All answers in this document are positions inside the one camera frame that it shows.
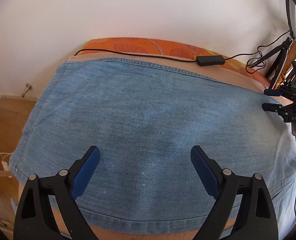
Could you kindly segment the orange floral bed sheet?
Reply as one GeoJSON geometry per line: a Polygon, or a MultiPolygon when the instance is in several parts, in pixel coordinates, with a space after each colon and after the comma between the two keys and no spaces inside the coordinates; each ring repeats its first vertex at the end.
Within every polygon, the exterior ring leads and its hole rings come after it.
{"type": "MultiPolygon", "coordinates": [[[[135,37],[94,39],[87,42],[82,49],[106,49],[122,53],[165,55],[188,60],[194,60],[196,56],[221,55],[211,50],[180,42],[135,37]]],[[[256,72],[255,74],[247,73],[245,71],[245,64],[236,59],[228,60],[228,62],[220,67],[247,76],[260,82],[265,87],[269,86],[270,82],[263,74],[259,72],[256,72]]]]}

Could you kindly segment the folded stand black legs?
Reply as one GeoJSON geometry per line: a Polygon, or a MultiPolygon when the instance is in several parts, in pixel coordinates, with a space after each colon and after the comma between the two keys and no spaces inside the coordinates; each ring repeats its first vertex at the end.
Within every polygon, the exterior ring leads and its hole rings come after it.
{"type": "Polygon", "coordinates": [[[279,88],[281,85],[292,86],[296,82],[295,71],[293,70],[292,62],[296,61],[296,41],[292,43],[287,58],[285,60],[284,66],[275,81],[273,89],[279,88]]]}

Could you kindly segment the black small tripod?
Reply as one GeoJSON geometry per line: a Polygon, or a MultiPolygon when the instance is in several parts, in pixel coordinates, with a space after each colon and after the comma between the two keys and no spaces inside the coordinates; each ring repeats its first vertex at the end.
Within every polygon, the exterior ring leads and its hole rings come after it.
{"type": "Polygon", "coordinates": [[[277,54],[277,57],[275,58],[273,64],[269,68],[269,70],[266,72],[265,77],[268,79],[273,73],[275,74],[273,76],[273,80],[276,80],[277,77],[280,75],[282,68],[285,64],[285,60],[287,59],[288,51],[290,49],[290,46],[292,45],[292,39],[287,37],[285,41],[282,42],[281,45],[277,46],[273,50],[269,51],[264,56],[264,61],[272,57],[273,55],[277,54]]]}

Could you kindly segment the metal door stopper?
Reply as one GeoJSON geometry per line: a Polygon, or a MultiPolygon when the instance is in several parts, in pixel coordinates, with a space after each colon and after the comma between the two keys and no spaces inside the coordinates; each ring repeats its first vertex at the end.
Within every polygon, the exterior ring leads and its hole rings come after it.
{"type": "Polygon", "coordinates": [[[27,83],[26,87],[24,89],[24,92],[21,94],[21,97],[24,98],[26,96],[26,94],[32,89],[33,89],[32,85],[27,83]]]}

